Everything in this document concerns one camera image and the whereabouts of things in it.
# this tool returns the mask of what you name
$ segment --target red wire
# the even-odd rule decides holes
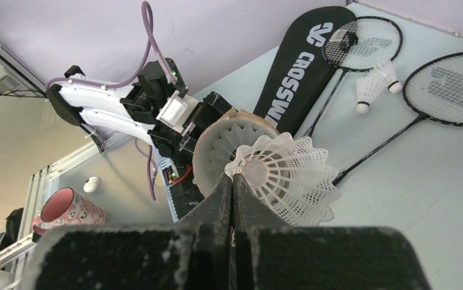
[[[175,181],[173,182],[173,184],[177,184],[177,183],[182,182],[183,179],[185,179],[185,178],[188,176],[188,174],[192,171],[192,166],[187,166],[187,167],[188,167],[187,172],[185,172],[185,174],[184,174],[180,179],[175,180]]]

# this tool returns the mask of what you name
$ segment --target computer mouse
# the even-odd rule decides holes
[[[89,177],[84,183],[84,191],[87,193],[95,192],[101,184],[101,178],[99,176]]]

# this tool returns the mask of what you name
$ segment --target white logo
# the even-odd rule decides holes
[[[310,34],[306,37],[306,41],[316,47],[322,47],[325,42],[325,37],[323,37],[322,34],[329,33],[332,29],[332,22],[316,25],[310,30]]]

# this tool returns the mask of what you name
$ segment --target badminton racket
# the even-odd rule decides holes
[[[342,70],[341,76],[312,126],[304,136],[312,136],[336,89],[348,72],[363,72],[379,63],[394,60],[402,47],[403,36],[398,25],[386,18],[362,16],[343,24],[324,43],[324,59]]]
[[[380,149],[423,120],[450,126],[463,126],[463,53],[435,59],[414,71],[403,88],[404,100],[418,116],[393,137],[361,160],[340,172],[333,184],[372,157]]]

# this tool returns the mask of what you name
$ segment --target plastic shuttlecock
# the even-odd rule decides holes
[[[325,163],[327,155],[309,137],[261,136],[237,149],[225,173],[243,174],[256,197],[290,225],[314,226],[333,218],[329,203],[339,197],[333,185],[338,170]]]
[[[208,152],[210,170],[215,176],[224,173],[227,163],[235,159],[237,149],[242,145],[252,146],[254,142],[265,135],[262,130],[254,130],[251,126],[233,125],[231,130],[222,130],[220,138],[213,141],[214,149]]]
[[[358,79],[356,83],[356,111],[360,114],[368,112],[370,104],[376,100],[384,87],[382,81],[375,77],[367,76]]]
[[[393,63],[391,61],[387,61],[376,66],[369,72],[369,75],[380,79],[393,94],[402,90],[402,84],[397,80],[395,70],[393,69]]]

